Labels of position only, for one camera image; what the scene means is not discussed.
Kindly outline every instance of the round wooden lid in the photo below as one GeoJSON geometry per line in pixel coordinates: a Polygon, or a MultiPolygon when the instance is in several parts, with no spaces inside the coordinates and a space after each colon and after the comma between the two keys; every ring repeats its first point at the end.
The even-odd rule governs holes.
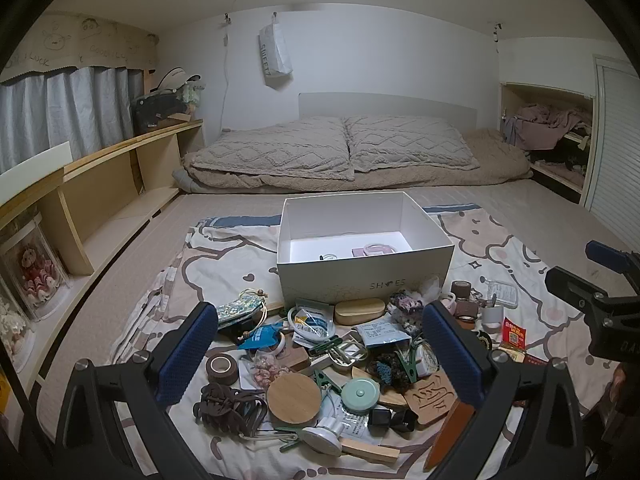
{"type": "Polygon", "coordinates": [[[313,379],[302,374],[278,377],[267,390],[267,405],[287,424],[303,424],[320,411],[322,394],[313,379]]]}

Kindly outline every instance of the white tote bag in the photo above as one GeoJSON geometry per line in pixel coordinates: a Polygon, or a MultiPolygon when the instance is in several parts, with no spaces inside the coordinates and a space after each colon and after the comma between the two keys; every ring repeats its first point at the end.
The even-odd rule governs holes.
{"type": "Polygon", "coordinates": [[[293,72],[280,23],[274,16],[271,25],[260,30],[260,57],[265,77],[280,77],[293,72]]]}

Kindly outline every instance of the pillow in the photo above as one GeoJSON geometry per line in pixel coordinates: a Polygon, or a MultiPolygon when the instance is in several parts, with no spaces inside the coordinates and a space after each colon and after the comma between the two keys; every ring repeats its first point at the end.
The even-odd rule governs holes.
{"type": "Polygon", "coordinates": [[[190,166],[232,173],[353,180],[344,123],[311,117],[223,134],[196,152],[190,166]]]}
{"type": "Polygon", "coordinates": [[[355,171],[403,166],[479,167],[460,132],[444,119],[361,115],[345,119],[344,124],[355,171]]]}

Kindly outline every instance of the screw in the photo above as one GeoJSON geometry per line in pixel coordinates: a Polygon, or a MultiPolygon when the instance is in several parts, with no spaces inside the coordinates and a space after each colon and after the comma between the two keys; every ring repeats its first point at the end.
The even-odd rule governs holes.
{"type": "Polygon", "coordinates": [[[566,363],[558,357],[554,357],[551,359],[551,365],[556,370],[566,370],[566,363]]]}
{"type": "Polygon", "coordinates": [[[138,350],[135,354],[132,355],[131,359],[135,364],[139,365],[142,363],[146,363],[151,354],[147,350],[138,350]]]}
{"type": "Polygon", "coordinates": [[[494,363],[505,363],[509,360],[509,356],[503,350],[494,350],[491,352],[491,359],[494,363]]]}
{"type": "Polygon", "coordinates": [[[78,359],[74,368],[81,372],[82,370],[86,370],[89,367],[89,359],[78,359]]]}

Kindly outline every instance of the white box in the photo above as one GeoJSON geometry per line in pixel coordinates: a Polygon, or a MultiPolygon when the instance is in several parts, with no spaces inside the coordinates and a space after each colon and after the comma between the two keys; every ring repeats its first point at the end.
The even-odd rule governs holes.
{"type": "Polygon", "coordinates": [[[453,244],[407,193],[360,192],[287,198],[278,239],[278,274],[287,306],[296,298],[335,304],[386,299],[417,290],[425,278],[440,283],[453,244]],[[386,244],[394,254],[354,257],[353,248],[386,244]],[[335,260],[320,260],[334,254],[335,260]]]}

